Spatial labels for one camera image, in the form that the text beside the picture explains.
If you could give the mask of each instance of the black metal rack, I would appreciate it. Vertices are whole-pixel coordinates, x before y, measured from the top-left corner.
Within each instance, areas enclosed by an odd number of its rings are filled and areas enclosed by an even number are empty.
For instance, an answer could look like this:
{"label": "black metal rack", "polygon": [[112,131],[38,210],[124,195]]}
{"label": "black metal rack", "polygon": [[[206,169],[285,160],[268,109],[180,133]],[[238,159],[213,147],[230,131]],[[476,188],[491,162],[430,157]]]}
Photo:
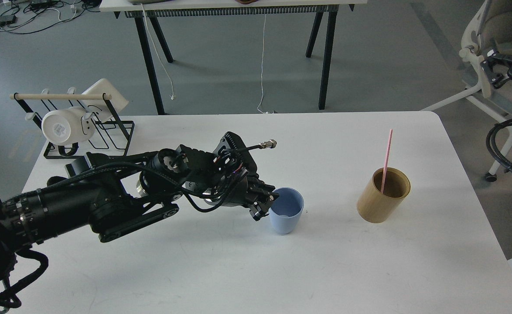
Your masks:
{"label": "black metal rack", "polygon": [[[200,8],[182,10],[147,10],[147,17],[178,17],[178,16],[217,16],[217,15],[254,15],[254,14],[290,14],[337,12],[338,4],[318,4],[310,6],[276,6],[276,7],[234,7],[234,8]],[[130,17],[143,17],[140,10],[125,11]]]}
{"label": "black metal rack", "polygon": [[[122,121],[116,112],[113,104],[111,103],[111,95],[108,94],[100,94],[100,95],[74,95],[74,94],[19,94],[14,93],[10,95],[11,99],[17,101],[17,103],[21,106],[21,108],[26,112],[26,119],[32,119],[33,122],[41,129],[41,122],[43,118],[39,113],[39,110],[33,110],[27,104],[26,100],[39,100],[41,101],[44,109],[40,111],[44,114],[48,113],[52,110],[58,110],[60,105],[55,105],[53,101],[68,101],[69,107],[81,107],[85,109],[87,108],[80,102],[81,100],[102,100],[107,105],[111,115],[113,116],[111,120],[101,122],[99,116],[96,113],[92,113],[91,119],[93,120],[93,125],[96,129],[96,135],[94,135],[95,139],[89,139],[88,142],[90,147],[80,148],[76,154],[71,156],[64,156],[59,153],[58,147],[53,143],[49,142],[45,151],[43,152],[43,156],[46,159],[67,159],[67,158],[76,158],[83,155],[83,151],[113,151],[118,154],[108,154],[111,156],[126,156],[128,154],[128,149],[130,147],[130,141],[132,139],[132,134],[134,133],[134,121]],[[123,137],[125,141],[122,143],[118,143],[117,137]]]}

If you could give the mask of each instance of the brown object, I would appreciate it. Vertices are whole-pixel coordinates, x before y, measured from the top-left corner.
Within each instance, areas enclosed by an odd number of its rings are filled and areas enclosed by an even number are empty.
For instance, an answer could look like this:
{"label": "brown object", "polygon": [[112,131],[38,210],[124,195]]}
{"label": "brown object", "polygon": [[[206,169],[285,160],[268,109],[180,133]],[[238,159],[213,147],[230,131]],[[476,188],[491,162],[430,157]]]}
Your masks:
{"label": "brown object", "polygon": [[383,168],[374,172],[357,201],[357,211],[368,222],[385,221],[411,191],[411,183],[405,174],[388,167],[384,194],[380,193],[382,172]]}
{"label": "brown object", "polygon": [[236,2],[238,3],[242,3],[242,4],[251,4],[252,2],[256,2],[258,0],[236,0]]}

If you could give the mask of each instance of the chair wheel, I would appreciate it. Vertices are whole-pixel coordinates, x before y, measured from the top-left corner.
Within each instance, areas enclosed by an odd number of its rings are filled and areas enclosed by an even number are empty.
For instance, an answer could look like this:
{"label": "chair wheel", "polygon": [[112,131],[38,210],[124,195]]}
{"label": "chair wheel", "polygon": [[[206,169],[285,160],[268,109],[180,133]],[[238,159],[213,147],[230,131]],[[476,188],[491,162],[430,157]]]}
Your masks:
{"label": "chair wheel", "polygon": [[497,175],[495,174],[490,174],[490,173],[485,173],[485,181],[487,182],[494,182],[497,180]]}

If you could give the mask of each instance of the blue cup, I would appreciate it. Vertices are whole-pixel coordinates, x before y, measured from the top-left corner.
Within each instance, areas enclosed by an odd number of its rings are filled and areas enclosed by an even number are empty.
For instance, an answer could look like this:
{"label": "blue cup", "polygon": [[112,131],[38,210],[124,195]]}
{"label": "blue cup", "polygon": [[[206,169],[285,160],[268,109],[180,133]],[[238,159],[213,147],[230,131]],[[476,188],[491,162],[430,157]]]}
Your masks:
{"label": "blue cup", "polygon": [[279,188],[274,192],[280,197],[270,208],[270,221],[278,234],[285,235],[293,231],[297,225],[304,208],[304,200],[302,195],[292,188]]}

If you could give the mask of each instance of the black table leg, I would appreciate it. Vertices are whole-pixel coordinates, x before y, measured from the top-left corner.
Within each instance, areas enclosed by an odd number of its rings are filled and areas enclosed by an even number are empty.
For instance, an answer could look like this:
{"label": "black table leg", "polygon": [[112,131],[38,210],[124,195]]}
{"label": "black table leg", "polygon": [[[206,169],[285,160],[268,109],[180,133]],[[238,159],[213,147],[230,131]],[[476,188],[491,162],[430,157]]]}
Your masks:
{"label": "black table leg", "polygon": [[150,42],[148,42],[148,36],[146,34],[146,27],[142,18],[134,18],[136,22],[136,29],[138,30],[138,38],[140,38],[140,46],[142,46],[142,52],[144,54],[144,61],[146,62],[146,69],[148,70],[148,77],[150,78],[150,85],[153,93],[153,100],[155,101],[155,107],[158,115],[164,115],[165,109],[163,108],[163,100],[161,99],[161,93],[159,91],[159,84],[157,83],[157,76],[155,68],[153,68],[153,59],[150,52]]}
{"label": "black table leg", "polygon": [[172,63],[174,61],[173,56],[171,55],[169,46],[167,46],[167,41],[165,40],[165,36],[163,36],[163,32],[161,31],[159,21],[157,20],[156,17],[150,17],[150,22],[153,25],[153,30],[155,30],[155,34],[157,35],[157,39],[161,44],[161,48],[163,48],[163,52],[165,53],[165,58],[167,58],[167,62]]}
{"label": "black table leg", "polygon": [[328,80],[330,78],[331,51],[334,47],[335,19],[337,12],[328,14],[328,30],[326,32],[326,49],[324,50],[324,65],[322,66],[322,82],[320,83],[320,99],[318,100],[318,109],[326,108],[326,94],[328,93]]}
{"label": "black table leg", "polygon": [[314,43],[316,42],[316,35],[320,29],[320,23],[322,22],[322,16],[324,12],[316,12],[314,17],[314,24],[312,25],[312,32],[310,32],[310,40],[308,40],[308,47],[306,47],[306,57],[310,58],[312,55],[312,49],[314,49]]}

